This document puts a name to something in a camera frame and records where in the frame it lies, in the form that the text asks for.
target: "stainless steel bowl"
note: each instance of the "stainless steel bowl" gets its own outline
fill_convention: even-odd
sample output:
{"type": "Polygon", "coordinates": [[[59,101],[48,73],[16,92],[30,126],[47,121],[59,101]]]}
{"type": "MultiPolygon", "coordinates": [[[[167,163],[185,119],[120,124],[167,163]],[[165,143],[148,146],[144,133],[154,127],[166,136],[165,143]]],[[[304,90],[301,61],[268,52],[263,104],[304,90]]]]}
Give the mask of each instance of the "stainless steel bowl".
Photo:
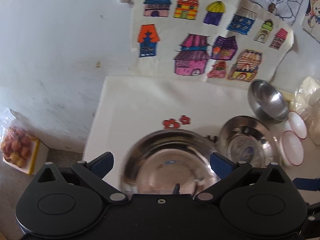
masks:
{"type": "Polygon", "coordinates": [[[121,191],[132,194],[195,195],[219,180],[209,159],[215,147],[194,132],[166,129],[139,140],[130,150],[121,175],[121,191]]]}
{"type": "Polygon", "coordinates": [[[261,120],[282,122],[288,116],[288,106],[281,93],[268,82],[256,79],[248,90],[251,109],[261,120]]]}
{"type": "Polygon", "coordinates": [[[218,151],[235,163],[246,161],[256,168],[279,162],[276,137],[257,119],[244,115],[233,117],[223,125],[218,151]]]}

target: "white tablecloth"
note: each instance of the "white tablecloth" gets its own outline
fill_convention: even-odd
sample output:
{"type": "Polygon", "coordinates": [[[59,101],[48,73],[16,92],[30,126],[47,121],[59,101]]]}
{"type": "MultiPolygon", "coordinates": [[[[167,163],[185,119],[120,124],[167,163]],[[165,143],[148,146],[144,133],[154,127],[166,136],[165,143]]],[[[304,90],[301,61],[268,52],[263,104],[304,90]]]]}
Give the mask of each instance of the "white tablecloth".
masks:
{"type": "MultiPolygon", "coordinates": [[[[243,89],[164,78],[108,76],[83,159],[88,162],[106,151],[112,152],[115,164],[104,180],[119,188],[127,151],[143,136],[163,129],[164,120],[175,119],[182,129],[213,136],[237,115],[254,116],[243,89]],[[179,121],[182,115],[190,118],[190,124],[179,121]]],[[[320,177],[320,147],[308,138],[303,145],[302,165],[285,170],[292,179],[320,177]]],[[[319,192],[302,194],[311,203],[320,200],[319,192]]]]}

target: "house drawing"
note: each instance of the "house drawing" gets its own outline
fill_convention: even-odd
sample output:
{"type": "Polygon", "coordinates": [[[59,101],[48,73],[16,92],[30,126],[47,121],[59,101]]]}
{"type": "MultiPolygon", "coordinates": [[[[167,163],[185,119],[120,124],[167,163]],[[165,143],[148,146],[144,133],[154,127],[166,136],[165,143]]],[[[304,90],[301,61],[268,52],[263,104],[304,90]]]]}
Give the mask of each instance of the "house drawing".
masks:
{"type": "Polygon", "coordinates": [[[207,36],[189,34],[183,41],[181,51],[174,58],[175,73],[183,76],[197,76],[204,73],[209,60],[207,36]]]}
{"type": "Polygon", "coordinates": [[[209,4],[205,10],[207,14],[203,22],[218,26],[222,15],[226,12],[226,6],[221,1],[215,1],[209,4]]]}
{"type": "Polygon", "coordinates": [[[225,78],[227,74],[227,64],[224,60],[212,65],[212,70],[207,74],[208,78],[225,78]]]}
{"type": "Polygon", "coordinates": [[[271,19],[268,19],[262,24],[254,40],[265,43],[269,37],[269,34],[272,32],[272,30],[273,30],[273,21],[271,19]]]}
{"type": "Polygon", "coordinates": [[[178,0],[174,18],[195,20],[198,7],[199,0],[178,0]]]}
{"type": "Polygon", "coordinates": [[[258,66],[262,60],[262,53],[245,49],[238,57],[235,66],[230,70],[228,80],[251,82],[258,73],[258,66]]]}
{"type": "Polygon", "coordinates": [[[145,0],[144,16],[168,17],[170,11],[170,0],[145,0]]]}
{"type": "Polygon", "coordinates": [[[159,41],[160,38],[154,24],[141,25],[138,34],[138,42],[140,43],[139,57],[156,56],[156,48],[159,41]]]}
{"type": "Polygon", "coordinates": [[[282,45],[282,43],[284,43],[284,41],[286,40],[288,35],[288,32],[281,28],[275,35],[275,37],[273,38],[273,41],[271,42],[271,45],[269,46],[270,48],[274,48],[274,49],[279,49],[282,45]]]}
{"type": "Polygon", "coordinates": [[[236,37],[218,36],[212,46],[211,58],[216,60],[231,60],[238,49],[236,37]]]}
{"type": "Polygon", "coordinates": [[[253,23],[257,18],[257,14],[243,7],[233,16],[227,30],[247,35],[253,23]]]}

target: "wooden floor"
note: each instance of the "wooden floor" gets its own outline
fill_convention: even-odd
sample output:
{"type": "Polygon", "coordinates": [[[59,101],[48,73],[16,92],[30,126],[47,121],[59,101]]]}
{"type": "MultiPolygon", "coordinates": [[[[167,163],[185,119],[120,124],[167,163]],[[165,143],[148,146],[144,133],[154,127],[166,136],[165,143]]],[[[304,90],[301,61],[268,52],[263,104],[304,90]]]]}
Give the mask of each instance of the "wooden floor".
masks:
{"type": "MultiPolygon", "coordinates": [[[[48,155],[48,161],[54,162],[59,167],[68,167],[81,158],[81,153],[54,149],[50,149],[48,155]]],[[[32,176],[0,160],[0,235],[2,233],[8,240],[19,240],[23,235],[16,221],[14,209],[31,180],[32,176]]]]}

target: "white wall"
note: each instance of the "white wall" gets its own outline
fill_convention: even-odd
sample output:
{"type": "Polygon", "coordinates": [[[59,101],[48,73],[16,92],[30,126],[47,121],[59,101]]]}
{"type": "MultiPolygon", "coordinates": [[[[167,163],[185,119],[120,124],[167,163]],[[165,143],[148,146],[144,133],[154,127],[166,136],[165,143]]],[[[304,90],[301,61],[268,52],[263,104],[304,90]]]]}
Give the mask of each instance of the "white wall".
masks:
{"type": "MultiPolygon", "coordinates": [[[[301,28],[307,2],[273,81],[288,91],[316,72],[320,45],[301,28]]],[[[128,74],[135,60],[130,21],[119,0],[0,0],[0,107],[47,146],[82,151],[105,76],[128,74]]]]}

